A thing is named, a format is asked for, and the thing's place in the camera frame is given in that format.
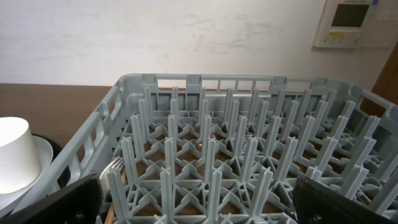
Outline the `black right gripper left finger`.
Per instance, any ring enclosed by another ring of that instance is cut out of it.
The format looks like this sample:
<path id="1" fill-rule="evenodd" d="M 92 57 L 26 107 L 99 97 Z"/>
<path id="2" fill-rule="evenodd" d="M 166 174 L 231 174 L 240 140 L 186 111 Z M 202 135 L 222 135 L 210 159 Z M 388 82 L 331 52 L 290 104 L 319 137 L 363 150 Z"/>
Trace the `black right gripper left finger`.
<path id="1" fill-rule="evenodd" d="M 61 190 L 1 218 L 1 224 L 95 223 L 103 201 L 100 180 L 89 174 Z"/>

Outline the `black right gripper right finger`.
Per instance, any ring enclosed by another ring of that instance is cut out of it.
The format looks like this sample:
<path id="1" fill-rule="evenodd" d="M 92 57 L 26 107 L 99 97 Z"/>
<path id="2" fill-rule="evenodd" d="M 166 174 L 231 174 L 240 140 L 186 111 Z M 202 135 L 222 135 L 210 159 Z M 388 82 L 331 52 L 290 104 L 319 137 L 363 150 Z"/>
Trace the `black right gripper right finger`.
<path id="1" fill-rule="evenodd" d="M 298 224 L 394 224 L 306 176 L 296 180 L 293 205 Z"/>

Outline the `pale grey round plate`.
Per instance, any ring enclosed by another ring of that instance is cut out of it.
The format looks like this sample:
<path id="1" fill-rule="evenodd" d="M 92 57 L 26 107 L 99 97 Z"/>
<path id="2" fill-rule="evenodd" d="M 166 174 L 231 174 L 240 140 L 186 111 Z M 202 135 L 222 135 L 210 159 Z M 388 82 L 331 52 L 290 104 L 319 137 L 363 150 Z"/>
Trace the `pale grey round plate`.
<path id="1" fill-rule="evenodd" d="M 52 159 L 53 159 L 53 148 L 51 144 L 42 137 L 33 136 L 35 148 L 38 153 L 39 162 L 40 162 L 40 173 L 39 176 L 28 186 L 9 193 L 9 194 L 1 194 L 1 216 L 5 216 L 8 213 L 12 212 L 19 202 L 23 199 L 23 197 L 29 192 L 32 186 L 44 175 L 44 172 L 49 168 Z"/>

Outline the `cream white cup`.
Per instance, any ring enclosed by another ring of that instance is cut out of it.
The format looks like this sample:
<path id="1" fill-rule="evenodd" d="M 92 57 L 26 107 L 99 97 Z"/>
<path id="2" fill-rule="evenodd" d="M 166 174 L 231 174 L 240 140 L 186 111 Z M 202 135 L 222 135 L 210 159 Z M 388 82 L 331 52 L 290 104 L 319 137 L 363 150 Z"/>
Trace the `cream white cup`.
<path id="1" fill-rule="evenodd" d="M 16 192 L 40 174 L 40 161 L 29 123 L 18 117 L 1 118 L 1 193 Z"/>

